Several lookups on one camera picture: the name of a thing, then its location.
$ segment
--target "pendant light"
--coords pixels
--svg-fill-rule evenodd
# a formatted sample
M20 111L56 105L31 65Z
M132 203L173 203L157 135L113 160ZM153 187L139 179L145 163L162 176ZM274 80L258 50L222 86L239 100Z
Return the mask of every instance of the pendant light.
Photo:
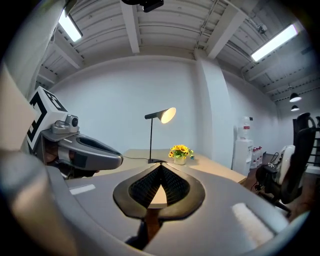
M301 97L297 93L292 93L290 96L290 102L298 102L301 100Z
M300 108L297 106L297 105L293 105L292 108L291 108L291 111L298 111L300 110Z

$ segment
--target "camera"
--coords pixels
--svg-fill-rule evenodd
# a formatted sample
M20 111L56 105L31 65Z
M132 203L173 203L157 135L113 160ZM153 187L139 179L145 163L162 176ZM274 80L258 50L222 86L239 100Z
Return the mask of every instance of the camera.
M51 126L51 131L54 134L71 134L79 131L79 119L77 116L68 114L65 121L56 121Z
M164 0L122 0L127 5L141 5L145 13L149 13L164 5Z

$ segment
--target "lamp stand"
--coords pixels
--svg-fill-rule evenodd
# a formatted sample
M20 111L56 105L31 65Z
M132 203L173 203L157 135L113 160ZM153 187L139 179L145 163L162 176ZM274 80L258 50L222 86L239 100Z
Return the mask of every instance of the lamp stand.
M151 133L150 133L150 154L148 159L148 164L154 164L154 163L166 163L167 161L159 160L159 159L152 159L151 158L151 145L152 145L152 126L153 126L153 118L151 118Z

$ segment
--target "lamp shade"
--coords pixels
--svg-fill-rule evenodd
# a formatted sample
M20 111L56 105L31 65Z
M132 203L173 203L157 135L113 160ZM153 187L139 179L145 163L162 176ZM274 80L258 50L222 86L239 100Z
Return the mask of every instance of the lamp shade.
M290 102L298 102L301 100L301 97L297 93L292 93L290 96Z
M152 118L159 118L159 120L161 121L161 123L166 124L168 123L172 118L174 118L175 114L176 114L176 108L175 107L171 107L159 112L155 112L152 114L146 114L144 116L145 119L152 119Z
M293 105L291 108L291 111L298 111L298 110L300 110L300 108L298 108L297 105Z

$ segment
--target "black chair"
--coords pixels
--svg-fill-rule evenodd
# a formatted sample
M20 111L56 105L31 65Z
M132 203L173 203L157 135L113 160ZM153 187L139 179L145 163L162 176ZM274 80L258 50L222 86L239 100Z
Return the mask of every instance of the black chair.
M309 127L308 120L312 122L312 127ZM265 198L273 205L288 212L287 216L291 214L291 210L280 203L281 200L284 204L291 203L294 199L299 197L302 193L302 176L307 169L306 165L311 155L316 131L315 122L310 117L309 113L303 113L296 119L298 131L295 137L295 149L290 159L290 166L287 170L281 168L274 168L269 165L263 165L256 172L256 179L259 187L264 186L264 193L259 191L259 195ZM278 157L277 166L281 166L282 156ZM284 179L279 182L279 172L283 171Z

